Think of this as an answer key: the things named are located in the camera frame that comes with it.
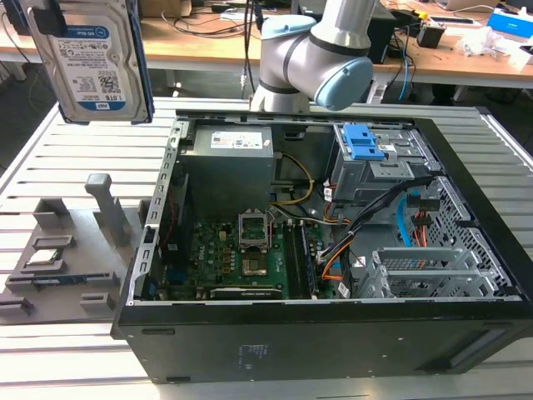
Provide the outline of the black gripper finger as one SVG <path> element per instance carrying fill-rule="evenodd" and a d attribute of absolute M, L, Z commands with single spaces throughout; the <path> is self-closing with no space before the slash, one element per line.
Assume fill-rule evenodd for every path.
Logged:
<path fill-rule="evenodd" d="M 34 7 L 32 14 L 37 30 L 42 35 L 64 35 L 66 20 L 59 6 Z"/>

